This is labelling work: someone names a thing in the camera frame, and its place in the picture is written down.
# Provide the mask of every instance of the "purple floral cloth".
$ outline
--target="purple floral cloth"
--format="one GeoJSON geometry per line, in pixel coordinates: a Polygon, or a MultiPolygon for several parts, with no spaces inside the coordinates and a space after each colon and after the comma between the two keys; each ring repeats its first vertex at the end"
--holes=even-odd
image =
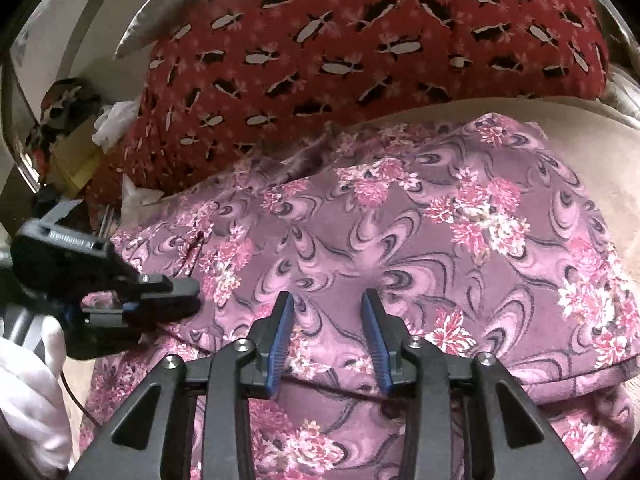
{"type": "MultiPolygon", "coordinates": [[[[164,355],[217,351],[288,290],[295,380],[250,403],[258,478],[392,478],[404,405],[380,396],[364,343],[360,296],[374,287],[443,351],[496,354],[590,480],[630,441],[619,385],[638,373],[638,307],[601,213],[536,124],[328,126],[256,149],[113,241],[140,270],[199,279],[204,304],[149,346],[97,361],[87,407],[98,420],[164,355]]],[[[83,447],[91,432],[85,421],[83,447]]],[[[193,479],[202,406],[195,434],[193,479]]]]}

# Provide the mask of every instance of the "gloved hand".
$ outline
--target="gloved hand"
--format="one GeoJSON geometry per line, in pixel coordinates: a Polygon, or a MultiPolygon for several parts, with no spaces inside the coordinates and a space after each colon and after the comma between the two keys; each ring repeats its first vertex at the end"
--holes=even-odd
{"type": "Polygon", "coordinates": [[[48,478],[66,469],[71,456],[71,426],[58,378],[66,359],[59,323],[42,323],[45,362],[36,354],[0,337],[0,410],[23,439],[38,471],[48,478]]]}

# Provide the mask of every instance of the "beige surface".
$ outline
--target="beige surface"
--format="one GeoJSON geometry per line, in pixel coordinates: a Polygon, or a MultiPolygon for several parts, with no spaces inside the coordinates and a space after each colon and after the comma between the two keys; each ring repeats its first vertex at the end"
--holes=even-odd
{"type": "MultiPolygon", "coordinates": [[[[68,357],[66,358],[66,362],[63,367],[69,388],[83,406],[86,396],[89,393],[89,387],[91,386],[91,375],[94,371],[94,363],[95,360],[76,361],[75,359],[68,357]]],[[[80,456],[78,449],[78,437],[80,423],[82,422],[82,411],[71,400],[71,397],[69,397],[62,385],[62,381],[59,382],[60,388],[62,388],[63,397],[65,398],[66,414],[69,417],[69,421],[71,421],[71,437],[74,445],[71,460],[73,462],[77,462],[78,457],[80,456]]]]}

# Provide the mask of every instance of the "red patterned fabric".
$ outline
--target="red patterned fabric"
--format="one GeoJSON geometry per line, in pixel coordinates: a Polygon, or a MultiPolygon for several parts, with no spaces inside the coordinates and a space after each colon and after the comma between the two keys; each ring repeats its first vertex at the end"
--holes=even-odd
{"type": "Polygon", "coordinates": [[[486,96],[604,90],[590,0],[201,0],[153,50],[140,117],[88,197],[118,202],[122,173],[173,193],[260,140],[297,139],[486,96]]]}

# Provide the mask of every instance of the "blue gripper pad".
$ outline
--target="blue gripper pad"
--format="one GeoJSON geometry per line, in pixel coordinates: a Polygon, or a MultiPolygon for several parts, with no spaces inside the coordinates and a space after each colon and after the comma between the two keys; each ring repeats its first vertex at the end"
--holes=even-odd
{"type": "Polygon", "coordinates": [[[391,372],[389,370],[389,354],[386,350],[385,341],[380,332],[378,318],[371,304],[369,296],[365,292],[360,301],[360,315],[362,316],[362,329],[367,341],[367,349],[373,361],[373,370],[376,375],[376,382],[380,391],[388,395],[391,391],[391,372]]]}
{"type": "Polygon", "coordinates": [[[362,295],[360,315],[380,391],[391,395],[414,384],[415,366],[402,357],[402,342],[410,336],[404,321],[385,312],[375,288],[362,295]]]}
{"type": "Polygon", "coordinates": [[[270,399],[280,386],[294,322],[293,296],[281,292],[269,317],[258,319],[247,335],[256,345],[254,359],[241,370],[247,396],[270,399]]]}

